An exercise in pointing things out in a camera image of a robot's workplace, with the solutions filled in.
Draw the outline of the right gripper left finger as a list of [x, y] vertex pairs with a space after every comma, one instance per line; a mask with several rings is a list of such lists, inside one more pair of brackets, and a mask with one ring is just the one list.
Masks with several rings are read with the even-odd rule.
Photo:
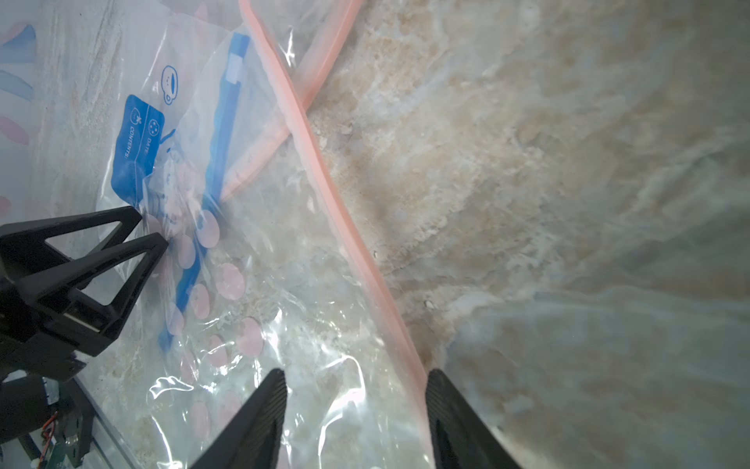
[[191, 468], [277, 467], [287, 396], [285, 373], [273, 369]]

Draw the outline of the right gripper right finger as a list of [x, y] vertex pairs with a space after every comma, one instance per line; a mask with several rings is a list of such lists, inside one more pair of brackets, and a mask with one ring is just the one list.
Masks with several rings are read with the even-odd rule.
[[430, 371], [425, 398], [437, 469], [521, 468], [440, 369]]

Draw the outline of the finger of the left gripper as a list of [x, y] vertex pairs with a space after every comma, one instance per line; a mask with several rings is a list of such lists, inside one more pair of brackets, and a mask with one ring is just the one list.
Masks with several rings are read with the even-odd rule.
[[[119, 338], [167, 247], [163, 236], [148, 234], [79, 259], [48, 259], [30, 267], [18, 256], [3, 259], [1, 330], [17, 332], [23, 342], [41, 332], [96, 357]], [[86, 291], [93, 281], [133, 259], [138, 265], [109, 302]]]
[[88, 214], [8, 224], [1, 227], [1, 251], [24, 252], [27, 249], [44, 248], [64, 258], [62, 253], [46, 242], [48, 238], [116, 223], [115, 229], [90, 251], [93, 254], [124, 242], [141, 221], [140, 212], [128, 205]]

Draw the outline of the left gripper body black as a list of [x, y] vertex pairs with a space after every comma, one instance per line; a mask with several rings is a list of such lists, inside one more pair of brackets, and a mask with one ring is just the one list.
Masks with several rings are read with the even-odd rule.
[[19, 440], [30, 458], [82, 463], [93, 441], [94, 407], [77, 381], [56, 381], [16, 357], [21, 343], [1, 335], [1, 442]]

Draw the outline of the pink zipper clear bag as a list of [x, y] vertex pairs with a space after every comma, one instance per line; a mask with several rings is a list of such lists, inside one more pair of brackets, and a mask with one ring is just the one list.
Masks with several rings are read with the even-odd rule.
[[242, 1], [205, 70], [187, 147], [208, 158], [204, 251], [167, 267], [150, 391], [158, 468], [191, 468], [273, 369], [288, 390], [277, 468], [430, 468], [423, 371], [323, 161], [307, 109], [357, 1]]

